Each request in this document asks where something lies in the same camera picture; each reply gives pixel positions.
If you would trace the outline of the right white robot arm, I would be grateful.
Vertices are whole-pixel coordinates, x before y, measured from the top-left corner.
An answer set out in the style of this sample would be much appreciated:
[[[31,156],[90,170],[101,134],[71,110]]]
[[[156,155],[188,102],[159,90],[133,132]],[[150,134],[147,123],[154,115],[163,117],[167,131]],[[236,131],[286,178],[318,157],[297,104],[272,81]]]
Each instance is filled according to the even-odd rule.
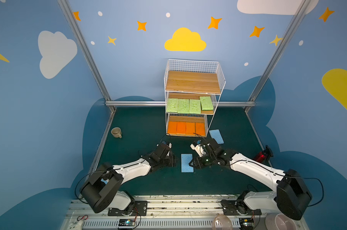
[[[194,141],[190,147],[197,153],[197,157],[189,163],[191,167],[228,167],[270,188],[269,192],[244,191],[236,201],[223,201],[224,208],[235,210],[233,215],[249,215],[252,211],[263,209],[281,212],[293,220],[301,220],[312,200],[305,179],[295,170],[286,172],[274,169],[232,149],[223,149],[214,139]]]

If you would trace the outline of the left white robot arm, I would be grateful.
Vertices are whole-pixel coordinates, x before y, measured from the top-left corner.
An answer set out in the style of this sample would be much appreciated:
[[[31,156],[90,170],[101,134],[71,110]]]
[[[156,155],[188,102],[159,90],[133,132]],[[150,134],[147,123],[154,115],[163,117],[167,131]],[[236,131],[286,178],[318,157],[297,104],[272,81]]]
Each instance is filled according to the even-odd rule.
[[[120,191],[121,185],[165,167],[175,167],[177,159],[171,147],[170,142],[162,141],[155,150],[136,161],[122,165],[102,164],[80,187],[81,196],[95,213],[112,209],[122,215],[132,214],[136,210],[135,199],[128,192]]]

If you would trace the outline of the green sponge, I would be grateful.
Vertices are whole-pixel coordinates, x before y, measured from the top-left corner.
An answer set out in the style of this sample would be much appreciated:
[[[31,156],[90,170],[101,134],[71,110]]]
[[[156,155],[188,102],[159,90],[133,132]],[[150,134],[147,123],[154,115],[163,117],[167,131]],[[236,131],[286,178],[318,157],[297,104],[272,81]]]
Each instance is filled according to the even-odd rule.
[[[177,113],[178,112],[178,103],[179,103],[179,99],[168,98],[167,104],[166,104],[166,112],[167,113]]]
[[[179,99],[178,100],[178,110],[179,114],[189,114],[190,112],[190,100],[189,99]]]
[[[210,96],[200,96],[201,110],[211,111],[214,110],[212,99]]]
[[[190,114],[201,114],[201,101],[199,99],[189,100],[189,113]]]

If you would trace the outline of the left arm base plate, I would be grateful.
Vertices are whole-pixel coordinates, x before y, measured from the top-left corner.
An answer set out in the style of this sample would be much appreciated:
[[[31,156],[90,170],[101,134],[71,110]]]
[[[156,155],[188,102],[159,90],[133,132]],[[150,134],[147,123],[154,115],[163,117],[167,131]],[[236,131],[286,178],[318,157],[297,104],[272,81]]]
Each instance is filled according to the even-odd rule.
[[[108,216],[146,216],[148,209],[147,201],[132,201],[125,210],[109,208]]]

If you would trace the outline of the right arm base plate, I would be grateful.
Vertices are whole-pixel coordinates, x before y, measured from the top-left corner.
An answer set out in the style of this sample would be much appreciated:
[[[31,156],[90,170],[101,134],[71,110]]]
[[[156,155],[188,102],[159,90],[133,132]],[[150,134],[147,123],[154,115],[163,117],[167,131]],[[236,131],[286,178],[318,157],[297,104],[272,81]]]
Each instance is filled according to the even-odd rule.
[[[257,216],[262,214],[260,209],[251,210],[242,201],[222,199],[220,204],[226,216]]]

